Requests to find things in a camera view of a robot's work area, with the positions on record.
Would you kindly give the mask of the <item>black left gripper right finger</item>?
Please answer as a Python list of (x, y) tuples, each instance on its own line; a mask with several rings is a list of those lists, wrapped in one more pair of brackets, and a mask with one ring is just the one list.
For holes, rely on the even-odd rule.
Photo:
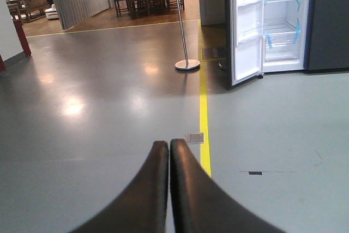
[(170, 143), (170, 190), (176, 232), (282, 232), (221, 189), (183, 139)]

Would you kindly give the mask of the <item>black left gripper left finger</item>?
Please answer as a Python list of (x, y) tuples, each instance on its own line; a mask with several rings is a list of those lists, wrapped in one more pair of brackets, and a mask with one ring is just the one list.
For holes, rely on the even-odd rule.
[(168, 144), (156, 141), (125, 189), (73, 232), (165, 232), (168, 184)]

